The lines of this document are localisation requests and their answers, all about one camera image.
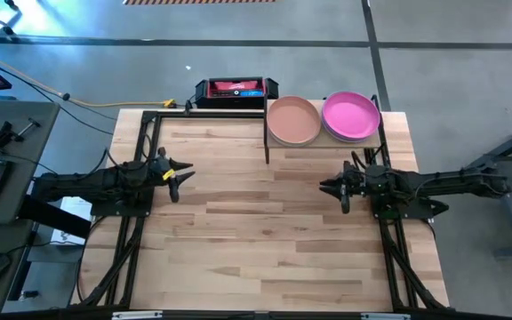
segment yellow cable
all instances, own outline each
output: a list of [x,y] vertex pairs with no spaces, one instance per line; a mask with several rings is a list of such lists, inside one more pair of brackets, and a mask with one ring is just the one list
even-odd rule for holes
[[[63,96],[63,93],[48,86],[40,83],[36,79],[27,76],[26,74],[20,72],[18,69],[8,65],[7,63],[0,60],[0,65],[5,66],[6,68],[12,70],[15,74],[22,76],[23,78],[27,78],[31,83],[36,84],[37,86],[40,86],[41,88],[44,88],[46,91],[52,92],[54,94],[57,94],[59,96]],[[115,103],[90,103],[85,102],[78,99],[69,99],[79,105],[85,106],[85,107],[91,107],[91,108],[104,108],[104,107],[118,107],[118,106],[160,106],[162,107],[164,105],[163,102],[115,102]]]

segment shelf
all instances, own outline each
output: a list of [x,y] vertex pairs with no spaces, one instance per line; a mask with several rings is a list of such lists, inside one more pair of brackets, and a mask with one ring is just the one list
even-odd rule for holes
[[[268,101],[268,108],[274,103],[275,100],[269,100]],[[321,110],[324,104],[323,100],[309,100],[311,104],[314,105],[314,107],[317,108],[317,111],[321,115]],[[333,138],[333,136],[328,133],[327,130],[323,126],[321,126],[321,131],[319,132],[319,135],[313,142],[309,143],[307,146],[304,147],[287,147],[281,143],[279,143],[270,130],[266,132],[268,136],[268,148],[378,148],[380,146],[380,136],[379,133],[376,132],[370,137],[368,137],[366,140],[363,140],[361,142],[343,142],[341,140],[337,140]]]

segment floor stripe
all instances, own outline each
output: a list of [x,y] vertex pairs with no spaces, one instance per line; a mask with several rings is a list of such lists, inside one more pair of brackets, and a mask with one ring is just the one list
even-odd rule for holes
[[124,0],[126,5],[140,4],[265,4],[277,0]]
[[364,21],[366,22],[366,33],[369,37],[369,47],[371,48],[372,69],[374,70],[374,80],[379,92],[380,110],[390,111],[390,101],[388,99],[387,84],[384,81],[384,72],[382,71],[382,62],[380,60],[379,43],[374,31],[374,22],[372,21],[371,4],[369,0],[362,0]]
[[368,48],[367,41],[315,40],[166,40],[111,39],[72,36],[0,36],[0,44],[111,45],[111,46],[220,46],[220,47],[310,47]]
[[83,36],[0,36],[0,44],[57,44],[57,45],[129,45],[129,46],[240,46],[240,47],[318,47],[369,48],[413,50],[512,50],[512,43],[421,43],[323,40],[167,40],[119,39]]

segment red device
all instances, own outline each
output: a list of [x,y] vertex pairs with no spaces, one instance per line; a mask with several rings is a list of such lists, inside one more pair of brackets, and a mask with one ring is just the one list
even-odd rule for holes
[[278,98],[276,81],[262,77],[213,78],[196,85],[198,108],[264,108]]

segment desk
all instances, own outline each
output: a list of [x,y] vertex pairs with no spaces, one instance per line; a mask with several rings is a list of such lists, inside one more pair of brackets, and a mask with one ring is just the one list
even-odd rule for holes
[[[120,111],[111,146],[117,162],[133,159],[141,113]],[[405,114],[383,116],[392,164],[417,170]],[[178,204],[166,188],[155,191],[132,308],[391,310],[379,226],[367,199],[354,197],[343,215],[317,189],[342,169],[349,150],[273,148],[266,165],[263,133],[261,119],[164,118],[159,146],[193,163],[196,175],[181,186]],[[106,218],[88,242],[86,294],[111,264],[119,223]],[[407,220],[404,229],[413,268],[447,304],[428,226]],[[123,282],[121,276],[118,287]]]
[[[41,124],[40,128],[32,128],[27,132],[23,142],[12,141],[4,149],[11,156],[21,156],[38,162],[58,114],[59,107],[49,102],[0,100],[0,128],[8,121],[12,124],[12,130],[19,132],[29,124],[30,117]],[[17,217],[36,164],[6,156],[0,159],[12,162],[4,188],[0,192],[0,223],[6,224]]]
[[[58,106],[51,103],[0,100],[0,126],[4,121],[9,121],[13,130],[18,132],[28,124],[29,117],[41,124],[40,128],[28,132],[23,142],[11,142],[5,150],[10,155],[39,161],[58,113]],[[28,244],[34,226],[34,222],[30,220],[16,220],[15,217],[19,213],[36,165],[10,157],[5,157],[4,160],[12,161],[13,164],[0,193],[0,252]],[[28,250],[12,253],[12,264],[0,280],[0,312],[26,254]]]

